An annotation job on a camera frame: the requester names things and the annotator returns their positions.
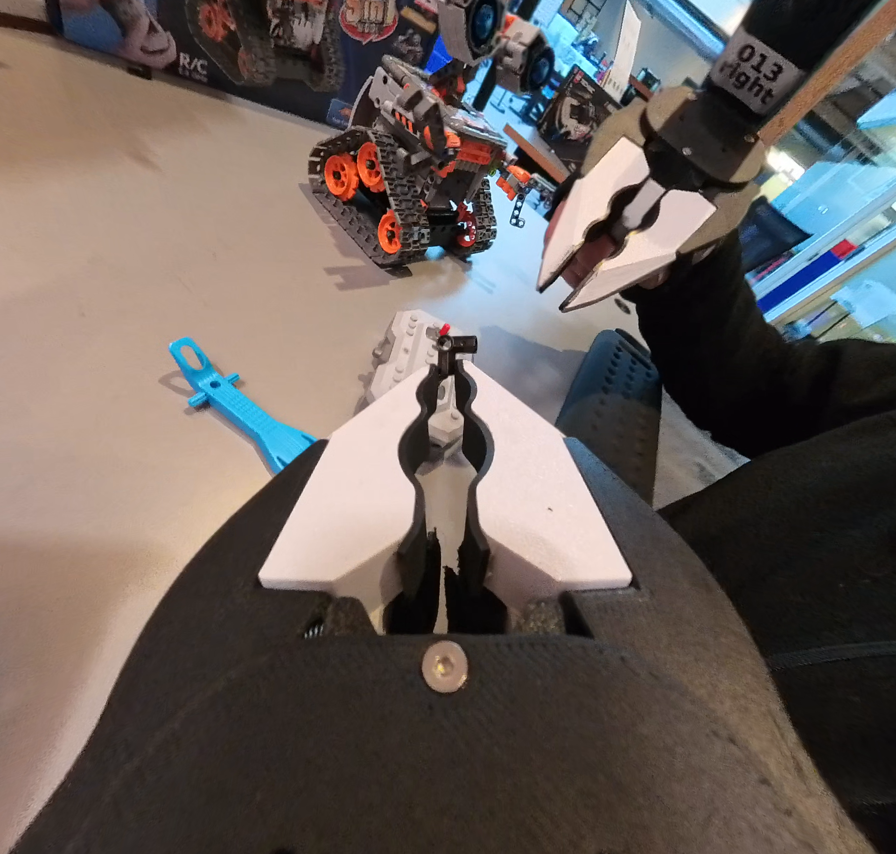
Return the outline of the black angle connector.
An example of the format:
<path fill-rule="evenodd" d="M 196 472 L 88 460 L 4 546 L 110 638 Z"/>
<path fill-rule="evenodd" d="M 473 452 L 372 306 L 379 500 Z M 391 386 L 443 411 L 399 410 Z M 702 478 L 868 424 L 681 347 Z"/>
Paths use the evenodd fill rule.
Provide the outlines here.
<path fill-rule="evenodd" d="M 452 378 L 457 365 L 464 357 L 477 353 L 478 341 L 475 335 L 442 334 L 436 341 L 436 370 L 440 380 Z"/>

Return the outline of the black dimpled pad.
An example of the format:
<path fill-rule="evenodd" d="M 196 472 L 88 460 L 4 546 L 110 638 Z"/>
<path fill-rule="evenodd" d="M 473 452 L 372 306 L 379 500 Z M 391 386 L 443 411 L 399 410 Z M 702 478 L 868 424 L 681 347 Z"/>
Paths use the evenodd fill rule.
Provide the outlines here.
<path fill-rule="evenodd" d="M 661 381 L 647 349 L 621 329 L 604 330 L 585 354 L 554 424 L 652 504 L 661 403 Z"/>

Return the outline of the dark printed box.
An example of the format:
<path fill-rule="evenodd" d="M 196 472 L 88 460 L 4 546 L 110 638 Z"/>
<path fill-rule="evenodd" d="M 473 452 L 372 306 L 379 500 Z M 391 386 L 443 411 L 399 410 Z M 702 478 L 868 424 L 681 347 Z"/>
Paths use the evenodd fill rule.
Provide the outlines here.
<path fill-rule="evenodd" d="M 588 143 L 618 109 L 620 105 L 585 69 L 574 64 L 549 101 L 537 129 L 550 143 Z"/>

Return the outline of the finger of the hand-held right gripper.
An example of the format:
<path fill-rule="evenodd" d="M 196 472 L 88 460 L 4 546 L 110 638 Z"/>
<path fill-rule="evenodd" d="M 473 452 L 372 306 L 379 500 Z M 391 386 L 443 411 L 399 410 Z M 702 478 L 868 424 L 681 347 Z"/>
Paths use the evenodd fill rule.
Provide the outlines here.
<path fill-rule="evenodd" d="M 669 190 L 658 200 L 658 214 L 642 230 L 630 231 L 617 252 L 604 258 L 563 301 L 562 312 L 611 298 L 669 266 L 678 251 L 715 213 L 699 192 Z"/>
<path fill-rule="evenodd" d="M 575 180 L 550 222 L 553 232 L 543 250 L 538 292 L 562 275 L 588 233 L 608 219 L 613 200 L 627 189 L 638 189 L 650 172 L 643 147 L 621 138 L 588 173 Z"/>

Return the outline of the person's right forearm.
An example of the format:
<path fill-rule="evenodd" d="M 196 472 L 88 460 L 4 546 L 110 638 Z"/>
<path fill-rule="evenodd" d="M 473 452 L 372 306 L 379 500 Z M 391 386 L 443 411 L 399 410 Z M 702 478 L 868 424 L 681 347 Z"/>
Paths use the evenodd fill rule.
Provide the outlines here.
<path fill-rule="evenodd" d="M 784 339 L 745 279 L 736 231 L 622 296 L 666 391 L 721 445 L 753 459 L 838 438 L 894 462 L 894 345 Z"/>

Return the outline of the person's right hand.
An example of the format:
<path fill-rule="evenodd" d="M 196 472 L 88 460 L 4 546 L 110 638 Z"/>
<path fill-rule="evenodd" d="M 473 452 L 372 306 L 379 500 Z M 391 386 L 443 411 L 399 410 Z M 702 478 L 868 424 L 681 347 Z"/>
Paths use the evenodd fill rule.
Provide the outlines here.
<path fill-rule="evenodd" d="M 617 243 L 608 235 L 584 242 L 564 269 L 563 280 L 571 288 L 578 288 L 594 269 L 610 259 L 616 251 Z"/>

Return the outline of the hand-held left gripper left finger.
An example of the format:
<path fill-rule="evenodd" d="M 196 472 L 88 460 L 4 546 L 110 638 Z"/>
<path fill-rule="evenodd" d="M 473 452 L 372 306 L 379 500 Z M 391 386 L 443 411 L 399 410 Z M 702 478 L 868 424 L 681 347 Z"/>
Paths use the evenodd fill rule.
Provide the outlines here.
<path fill-rule="evenodd" d="M 421 368 L 332 433 L 259 572 L 264 588 L 356 599 L 387 633 L 433 632 L 441 549 L 416 473 L 441 382 Z"/>

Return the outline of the white control hub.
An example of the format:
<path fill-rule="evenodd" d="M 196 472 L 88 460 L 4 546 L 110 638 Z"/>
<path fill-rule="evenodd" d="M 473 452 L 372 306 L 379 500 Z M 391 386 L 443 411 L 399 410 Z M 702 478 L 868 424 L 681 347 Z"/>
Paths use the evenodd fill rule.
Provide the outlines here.
<path fill-rule="evenodd" d="M 436 342 L 439 329 L 446 322 L 422 309 L 408 309 L 394 314 L 385 335 L 372 352 L 373 372 L 364 377 L 364 392 L 356 415 L 366 419 L 366 412 L 405 380 L 422 369 L 436 366 Z M 450 334 L 467 335 L 452 325 Z M 429 473 L 453 458 L 462 448 L 465 412 L 458 404 L 457 376 L 441 380 L 433 413 L 428 420 L 429 449 L 420 470 Z"/>

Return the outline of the blue toy box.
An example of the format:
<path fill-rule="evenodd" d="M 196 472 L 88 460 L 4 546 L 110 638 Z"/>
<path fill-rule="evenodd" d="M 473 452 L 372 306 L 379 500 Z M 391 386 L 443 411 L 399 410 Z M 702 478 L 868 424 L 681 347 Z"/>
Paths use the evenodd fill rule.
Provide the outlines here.
<path fill-rule="evenodd" d="M 386 55 L 427 60 L 414 0 L 47 0 L 69 42 L 343 128 Z"/>

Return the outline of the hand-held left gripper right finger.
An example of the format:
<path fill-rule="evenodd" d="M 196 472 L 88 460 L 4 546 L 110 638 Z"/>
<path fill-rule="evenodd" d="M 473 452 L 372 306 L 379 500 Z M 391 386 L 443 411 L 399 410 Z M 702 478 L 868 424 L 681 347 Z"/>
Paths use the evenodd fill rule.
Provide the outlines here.
<path fill-rule="evenodd" d="M 454 571 L 454 632 L 501 634 L 566 593 L 625 590 L 633 572 L 574 458 L 577 442 L 472 363 L 458 363 L 462 453 L 475 469 Z"/>

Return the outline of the tracked toy robot vehicle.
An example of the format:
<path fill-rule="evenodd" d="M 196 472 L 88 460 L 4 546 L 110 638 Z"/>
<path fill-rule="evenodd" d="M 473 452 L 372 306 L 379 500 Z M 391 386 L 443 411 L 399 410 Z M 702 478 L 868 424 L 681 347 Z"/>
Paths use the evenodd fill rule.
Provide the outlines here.
<path fill-rule="evenodd" d="M 449 61 L 428 72 L 386 55 L 361 87 L 346 130 L 321 140 L 308 160 L 312 194 L 375 266 L 404 273 L 433 246 L 463 260 L 497 236 L 490 179 L 514 202 L 532 175 L 507 153 L 485 115 L 464 102 L 489 59 L 514 94 L 540 91 L 554 50 L 510 0 L 424 0 L 434 9 Z"/>

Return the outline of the blue brick separator tool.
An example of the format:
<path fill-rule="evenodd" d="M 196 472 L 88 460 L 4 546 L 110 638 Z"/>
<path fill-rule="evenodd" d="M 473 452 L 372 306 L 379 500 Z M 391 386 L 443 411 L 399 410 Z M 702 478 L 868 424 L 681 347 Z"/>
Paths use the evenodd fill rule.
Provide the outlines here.
<path fill-rule="evenodd" d="M 284 470 L 317 441 L 263 411 L 237 388 L 239 374 L 221 375 L 192 338 L 175 340 L 168 350 L 194 391 L 188 405 L 217 412 L 254 444 L 273 473 Z"/>

